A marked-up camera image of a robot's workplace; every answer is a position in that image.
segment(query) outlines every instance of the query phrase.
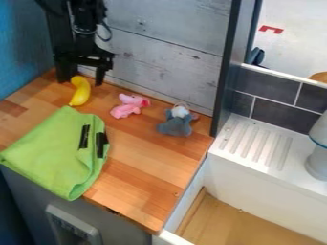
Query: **whitewashed wood wall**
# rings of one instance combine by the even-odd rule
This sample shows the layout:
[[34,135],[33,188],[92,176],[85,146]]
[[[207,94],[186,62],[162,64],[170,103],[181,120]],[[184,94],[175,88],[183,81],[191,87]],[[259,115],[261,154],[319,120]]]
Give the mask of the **whitewashed wood wall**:
[[106,2],[113,39],[97,44],[117,54],[106,79],[211,115],[231,0]]

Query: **black pole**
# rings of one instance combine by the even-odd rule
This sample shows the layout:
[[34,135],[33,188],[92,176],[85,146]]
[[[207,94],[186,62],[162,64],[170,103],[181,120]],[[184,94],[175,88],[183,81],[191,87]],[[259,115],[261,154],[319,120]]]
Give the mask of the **black pole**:
[[229,66],[231,63],[231,55],[233,50],[234,38],[237,29],[237,22],[240,12],[241,0],[233,0],[231,2],[228,31],[225,40],[225,49],[223,53],[223,61],[218,77],[218,87],[216,91],[216,99],[213,107],[213,116],[211,122],[210,136],[216,137],[218,133],[219,121],[223,113],[223,96],[226,92],[229,74]]
[[251,51],[252,51],[252,48],[253,48],[255,33],[256,33],[257,26],[258,26],[258,22],[259,22],[259,17],[260,17],[260,12],[261,12],[261,7],[262,7],[262,1],[263,0],[256,0],[255,1],[245,63],[249,63],[249,59],[250,59],[250,56],[251,56]]

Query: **red sign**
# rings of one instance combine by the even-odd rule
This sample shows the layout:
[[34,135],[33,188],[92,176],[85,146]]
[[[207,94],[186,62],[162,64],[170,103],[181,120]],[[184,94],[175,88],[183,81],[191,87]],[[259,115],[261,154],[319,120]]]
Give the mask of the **red sign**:
[[265,25],[263,25],[259,29],[260,32],[265,32],[266,30],[273,30],[273,33],[275,33],[275,34],[281,34],[284,31],[284,29],[280,29],[280,28],[276,28],[276,27],[270,27],[270,26],[265,26]]

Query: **green towel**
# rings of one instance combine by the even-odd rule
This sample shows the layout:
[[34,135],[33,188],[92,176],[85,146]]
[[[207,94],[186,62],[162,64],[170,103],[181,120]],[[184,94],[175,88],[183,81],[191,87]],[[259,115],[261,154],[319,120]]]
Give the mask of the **green towel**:
[[[82,128],[87,127],[89,130],[82,134]],[[97,179],[108,149],[103,120],[65,106],[2,151],[0,161],[52,193],[73,201]]]

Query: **gray tile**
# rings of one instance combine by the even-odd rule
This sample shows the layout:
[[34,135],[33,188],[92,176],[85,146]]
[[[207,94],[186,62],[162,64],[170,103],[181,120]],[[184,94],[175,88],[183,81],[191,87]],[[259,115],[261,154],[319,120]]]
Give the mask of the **gray tile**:
[[253,96],[235,92],[232,101],[231,112],[242,115],[244,117],[249,117],[253,100]]
[[296,106],[323,113],[327,109],[327,89],[303,84]]
[[297,81],[242,68],[236,83],[236,90],[293,104],[299,84]]
[[308,134],[320,116],[281,103],[256,99],[252,118],[281,126],[293,131]]

